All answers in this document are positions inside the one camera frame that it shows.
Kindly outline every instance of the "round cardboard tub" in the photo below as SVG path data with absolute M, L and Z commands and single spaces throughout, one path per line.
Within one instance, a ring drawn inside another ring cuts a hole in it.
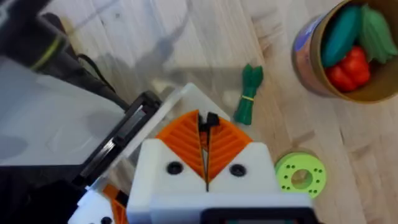
M 392 38 L 398 43 L 398 1 L 345 0 L 325 15 L 312 19 L 297 35 L 294 46 L 294 64 L 302 84 L 315 93 L 342 98 L 357 103 L 377 103 L 398 92 L 398 56 L 381 65 L 372 61 L 370 81 L 361 88 L 343 93 L 328 80 L 321 62 L 322 37 L 333 16 L 347 4 L 366 4 L 384 14 L 390 25 Z

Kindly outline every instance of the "green toy donut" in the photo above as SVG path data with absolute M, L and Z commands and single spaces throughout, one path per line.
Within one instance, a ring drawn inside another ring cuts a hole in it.
M 297 171 L 307 171 L 300 182 L 292 180 Z M 281 158 L 275 166 L 276 176 L 283 192 L 308 193 L 311 198 L 320 194 L 326 185 L 325 166 L 306 152 L 293 152 Z

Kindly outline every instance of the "toy vegetable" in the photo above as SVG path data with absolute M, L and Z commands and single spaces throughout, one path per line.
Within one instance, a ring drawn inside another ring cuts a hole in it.
M 262 67 L 258 66 L 253 68 L 250 65 L 246 65 L 243 68 L 242 77 L 243 93 L 238 109 L 235 111 L 234 119 L 238 123 L 250 125 L 254 96 L 256 95 L 257 89 L 264 78 L 262 74 Z
M 369 64 L 361 47 L 354 46 L 337 65 L 326 69 L 329 81 L 339 91 L 353 91 L 370 79 Z

